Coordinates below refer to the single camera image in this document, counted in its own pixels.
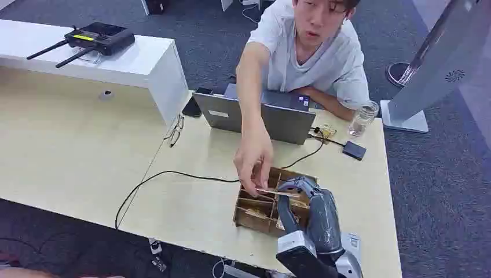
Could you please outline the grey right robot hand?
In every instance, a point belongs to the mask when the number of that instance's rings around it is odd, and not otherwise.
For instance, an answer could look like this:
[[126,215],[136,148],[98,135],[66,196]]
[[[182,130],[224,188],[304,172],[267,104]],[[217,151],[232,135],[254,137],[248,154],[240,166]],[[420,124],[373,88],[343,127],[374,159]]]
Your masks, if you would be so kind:
[[289,197],[280,195],[277,211],[285,232],[304,231],[316,250],[322,254],[341,252],[341,231],[332,192],[321,188],[314,179],[304,175],[286,180],[277,190],[285,192],[290,188],[299,189],[308,197],[309,223],[306,228],[302,228],[290,209]]

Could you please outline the person's right hand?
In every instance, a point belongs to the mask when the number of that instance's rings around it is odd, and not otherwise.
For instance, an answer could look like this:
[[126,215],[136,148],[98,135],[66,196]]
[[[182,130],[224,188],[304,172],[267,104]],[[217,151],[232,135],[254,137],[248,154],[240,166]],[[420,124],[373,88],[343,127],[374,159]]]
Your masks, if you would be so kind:
[[234,165],[241,185],[250,195],[257,196],[258,189],[267,187],[272,163],[273,146],[266,129],[262,126],[245,131]]

